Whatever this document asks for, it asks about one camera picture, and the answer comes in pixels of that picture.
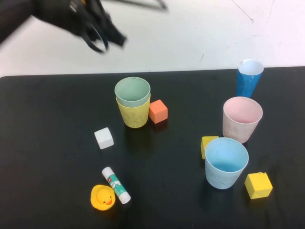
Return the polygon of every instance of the light blue cup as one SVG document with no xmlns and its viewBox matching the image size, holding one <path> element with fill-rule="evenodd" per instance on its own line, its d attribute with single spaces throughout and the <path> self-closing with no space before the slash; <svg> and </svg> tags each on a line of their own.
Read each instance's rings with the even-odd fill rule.
<svg viewBox="0 0 305 229">
<path fill-rule="evenodd" d="M 142 78 L 127 77 L 116 84 L 114 92 L 121 105 L 134 108 L 144 105 L 149 100 L 151 87 Z"/>
<path fill-rule="evenodd" d="M 249 155 L 238 141 L 220 137 L 211 141 L 205 149 L 205 176 L 215 188 L 231 187 L 247 166 Z"/>
<path fill-rule="evenodd" d="M 264 66 L 258 61 L 241 61 L 238 65 L 236 96 L 250 98 L 263 71 Z"/>
</svg>

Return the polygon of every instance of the blue cup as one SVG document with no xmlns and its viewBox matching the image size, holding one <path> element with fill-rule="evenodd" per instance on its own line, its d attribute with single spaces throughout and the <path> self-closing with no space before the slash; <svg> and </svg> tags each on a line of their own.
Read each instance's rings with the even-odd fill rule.
<svg viewBox="0 0 305 229">
<path fill-rule="evenodd" d="M 243 60 L 238 65 L 236 96 L 250 98 L 264 71 L 262 63 Z"/>
<path fill-rule="evenodd" d="M 249 161 L 246 148 L 238 141 L 220 137 L 205 149 L 205 176 L 215 188 L 227 189 L 238 179 Z"/>
</svg>

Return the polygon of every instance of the glue stick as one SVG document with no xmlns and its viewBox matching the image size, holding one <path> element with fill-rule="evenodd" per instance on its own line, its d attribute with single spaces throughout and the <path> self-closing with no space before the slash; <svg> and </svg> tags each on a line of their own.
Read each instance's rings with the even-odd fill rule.
<svg viewBox="0 0 305 229">
<path fill-rule="evenodd" d="M 102 170 L 102 174 L 108 181 L 109 185 L 113 188 L 115 194 L 117 195 L 121 203 L 128 203 L 131 197 L 129 196 L 128 192 L 126 192 L 125 188 L 120 183 L 113 170 L 110 167 L 106 167 Z"/>
</svg>

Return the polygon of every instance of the glue stick cap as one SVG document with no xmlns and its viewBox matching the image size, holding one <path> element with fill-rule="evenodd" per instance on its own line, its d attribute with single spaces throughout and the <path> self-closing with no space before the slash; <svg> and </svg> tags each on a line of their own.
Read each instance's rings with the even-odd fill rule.
<svg viewBox="0 0 305 229">
<path fill-rule="evenodd" d="M 127 204 L 129 200 L 131 200 L 131 196 L 128 194 L 128 192 L 123 192 L 120 194 L 119 199 L 122 204 Z"/>
<path fill-rule="evenodd" d="M 113 170 L 110 167 L 106 167 L 105 169 L 102 170 L 102 174 L 105 177 L 105 179 L 107 180 L 107 178 L 114 174 Z"/>
</svg>

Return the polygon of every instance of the orange block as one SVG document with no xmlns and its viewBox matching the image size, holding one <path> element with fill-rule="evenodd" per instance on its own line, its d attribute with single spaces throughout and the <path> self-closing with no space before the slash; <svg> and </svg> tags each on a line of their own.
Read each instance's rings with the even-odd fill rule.
<svg viewBox="0 0 305 229">
<path fill-rule="evenodd" d="M 149 105 L 149 117 L 155 124 L 167 119 L 167 107 L 160 99 Z"/>
</svg>

